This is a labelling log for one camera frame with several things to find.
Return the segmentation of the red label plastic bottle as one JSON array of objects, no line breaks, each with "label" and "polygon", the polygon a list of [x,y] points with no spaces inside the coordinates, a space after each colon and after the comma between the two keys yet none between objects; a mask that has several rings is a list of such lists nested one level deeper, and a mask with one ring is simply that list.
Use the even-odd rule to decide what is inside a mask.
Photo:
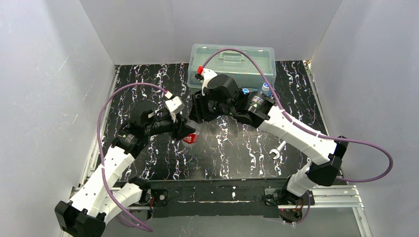
[{"label": "red label plastic bottle", "polygon": [[192,147],[198,141],[198,138],[199,138],[199,135],[200,135],[200,131],[201,131],[201,125],[198,124],[198,123],[196,123],[196,122],[194,122],[194,121],[192,121],[192,120],[189,120],[186,124],[188,126],[194,128],[195,129],[195,132],[193,132],[193,133],[187,135],[185,138],[183,138],[182,139],[182,144],[185,147]]}]

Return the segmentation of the blue label plastic bottle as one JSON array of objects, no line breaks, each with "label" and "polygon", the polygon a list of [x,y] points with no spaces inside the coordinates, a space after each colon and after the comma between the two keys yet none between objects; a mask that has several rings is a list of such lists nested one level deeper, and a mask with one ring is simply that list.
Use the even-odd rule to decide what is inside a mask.
[{"label": "blue label plastic bottle", "polygon": [[260,88],[260,92],[263,93],[267,97],[272,96],[272,91],[270,90],[270,87],[267,83],[264,83],[262,87]]}]

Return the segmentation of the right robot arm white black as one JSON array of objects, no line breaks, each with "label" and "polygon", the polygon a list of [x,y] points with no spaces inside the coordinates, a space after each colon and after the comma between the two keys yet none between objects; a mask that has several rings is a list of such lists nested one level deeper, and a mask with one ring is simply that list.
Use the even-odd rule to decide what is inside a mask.
[{"label": "right robot arm white black", "polygon": [[347,143],[321,138],[320,133],[291,117],[261,92],[244,93],[232,77],[204,69],[195,77],[202,89],[193,95],[189,119],[210,122],[231,116],[238,123],[269,132],[303,152],[310,159],[291,175],[284,195],[301,197],[315,186],[331,186],[337,177]]}]

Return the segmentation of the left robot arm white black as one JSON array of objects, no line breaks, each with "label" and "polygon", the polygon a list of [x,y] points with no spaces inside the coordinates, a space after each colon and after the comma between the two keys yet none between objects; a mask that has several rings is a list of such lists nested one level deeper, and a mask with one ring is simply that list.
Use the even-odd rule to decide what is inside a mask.
[{"label": "left robot arm white black", "polygon": [[100,237],[122,207],[140,201],[150,186],[137,178],[109,197],[110,188],[148,145],[149,137],[170,133],[181,140],[195,129],[186,125],[180,102],[166,102],[160,110],[147,110],[127,120],[111,143],[104,163],[67,202],[60,201],[55,214],[61,230],[74,237]]}]

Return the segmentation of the translucent plastic storage box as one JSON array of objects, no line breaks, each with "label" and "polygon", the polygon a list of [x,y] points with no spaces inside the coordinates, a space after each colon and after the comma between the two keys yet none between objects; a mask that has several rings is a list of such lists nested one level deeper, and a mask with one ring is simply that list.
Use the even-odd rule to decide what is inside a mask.
[{"label": "translucent plastic storage box", "polygon": [[[188,67],[187,85],[195,92],[202,87],[202,83],[195,78],[197,69],[215,52],[224,48],[236,48],[250,56],[263,71],[265,77],[273,86],[276,80],[275,52],[270,47],[233,46],[215,44],[194,44]],[[234,78],[238,86],[255,91],[261,88],[265,80],[253,63],[244,55],[227,50],[215,55],[206,65],[217,74],[226,74]]]}]

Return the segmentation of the silver open-end wrench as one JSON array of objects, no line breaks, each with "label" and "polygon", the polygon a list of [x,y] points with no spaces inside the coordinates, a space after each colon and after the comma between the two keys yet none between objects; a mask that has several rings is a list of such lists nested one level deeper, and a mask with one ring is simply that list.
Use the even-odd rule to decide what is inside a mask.
[{"label": "silver open-end wrench", "polygon": [[269,152],[270,157],[273,160],[277,160],[277,159],[281,158],[282,157],[281,151],[286,146],[286,144],[287,144],[287,142],[283,141],[283,142],[280,143],[280,145],[277,148],[271,149],[270,152]]}]

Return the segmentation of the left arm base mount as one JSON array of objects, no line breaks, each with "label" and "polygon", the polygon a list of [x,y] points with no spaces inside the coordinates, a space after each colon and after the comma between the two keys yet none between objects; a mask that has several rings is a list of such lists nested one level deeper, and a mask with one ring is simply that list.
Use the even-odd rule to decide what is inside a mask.
[{"label": "left arm base mount", "polygon": [[166,189],[150,189],[141,195],[140,201],[135,202],[131,207],[147,206],[147,207],[164,207],[168,204],[168,190]]}]

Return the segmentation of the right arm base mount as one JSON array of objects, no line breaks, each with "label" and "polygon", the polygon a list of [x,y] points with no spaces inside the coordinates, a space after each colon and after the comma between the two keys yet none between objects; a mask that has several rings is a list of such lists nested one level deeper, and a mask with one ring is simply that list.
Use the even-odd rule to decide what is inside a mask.
[{"label": "right arm base mount", "polygon": [[280,218],[284,223],[296,225],[302,222],[315,204],[311,191],[305,192],[301,197],[289,193],[286,189],[267,188],[262,195],[262,202],[267,206],[277,207]]}]

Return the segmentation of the aluminium frame rail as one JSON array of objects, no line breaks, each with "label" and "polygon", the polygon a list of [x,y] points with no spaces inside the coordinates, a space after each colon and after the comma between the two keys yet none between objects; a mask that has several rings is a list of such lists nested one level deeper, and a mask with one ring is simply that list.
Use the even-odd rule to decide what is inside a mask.
[{"label": "aluminium frame rail", "polygon": [[[277,207],[262,202],[267,188],[282,189],[282,180],[228,180],[228,181],[164,181],[148,183],[150,189],[168,190],[168,204],[152,207],[156,218],[176,216],[263,216],[279,218]],[[363,203],[355,185],[318,186],[310,190],[315,204],[312,208],[352,208],[358,218],[363,237],[371,231],[363,212]],[[130,210],[140,207],[128,206]]]}]

